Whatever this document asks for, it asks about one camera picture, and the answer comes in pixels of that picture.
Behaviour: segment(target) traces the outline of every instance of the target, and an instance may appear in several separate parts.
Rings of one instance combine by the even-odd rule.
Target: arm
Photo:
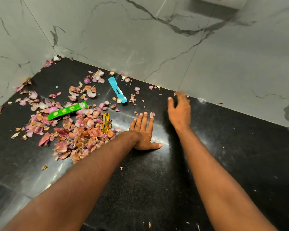
[[[216,231],[265,230],[275,227],[264,217],[243,188],[215,160],[190,129],[190,105],[183,93],[176,93],[178,105],[168,98],[169,119],[173,124],[201,200]]]
[[[157,149],[151,143],[154,119],[139,114],[129,131],[104,144],[75,164],[52,186],[27,204],[4,230],[79,230],[110,176],[134,147],[138,150]]]

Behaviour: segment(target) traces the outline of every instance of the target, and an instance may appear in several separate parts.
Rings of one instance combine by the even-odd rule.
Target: yellow candy wrapper
[[[104,134],[107,134],[108,129],[109,129],[109,128],[108,128],[109,116],[110,116],[109,113],[104,113],[104,114],[103,114],[104,126],[103,126],[103,129],[102,129],[102,132],[103,132]]]

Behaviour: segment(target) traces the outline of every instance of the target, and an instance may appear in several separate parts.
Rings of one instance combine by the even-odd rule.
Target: electrical outlet
[[[233,9],[241,9],[247,0],[201,0]]]

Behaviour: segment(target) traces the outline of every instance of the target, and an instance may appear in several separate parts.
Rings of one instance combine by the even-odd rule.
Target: blue plastic strip
[[[120,88],[118,87],[118,85],[117,85],[116,79],[115,79],[114,77],[110,77],[110,78],[108,79],[108,81],[109,81],[112,89],[115,91],[117,97],[119,97],[119,98],[122,100],[122,103],[127,102],[126,97],[123,95],[121,89],[120,89]]]

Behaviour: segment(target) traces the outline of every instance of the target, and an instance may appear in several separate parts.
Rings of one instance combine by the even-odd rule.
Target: black countertop
[[[95,72],[97,68],[63,58],[43,68],[34,76],[34,84],[26,89],[35,90],[42,97],[62,92],[55,100],[70,101],[68,88],[83,81],[89,70]],[[105,83],[95,84],[100,95],[89,98],[88,104],[112,101],[115,93],[108,77],[105,71]],[[120,81],[118,75],[116,78],[126,97],[135,94],[135,86],[140,87],[140,94],[135,97],[137,106],[120,104],[119,113],[109,111],[113,127],[127,130],[136,117],[134,111],[155,112],[152,141],[162,143],[163,147],[149,152],[132,150],[114,172],[86,219],[87,228],[148,230],[151,222],[150,230],[213,230],[179,139],[167,117],[167,97],[173,96],[173,91],[150,90],[149,84],[135,79],[129,86]],[[23,97],[17,93],[9,100]],[[220,105],[189,99],[191,127],[201,141],[266,217],[279,230],[289,230],[288,129]],[[0,228],[72,165],[70,159],[55,161],[53,143],[38,147],[41,136],[34,135],[24,141],[20,134],[11,139],[15,127],[23,127],[31,114],[29,105],[13,103],[5,104],[0,115]],[[48,164],[48,168],[41,171],[44,164]]]

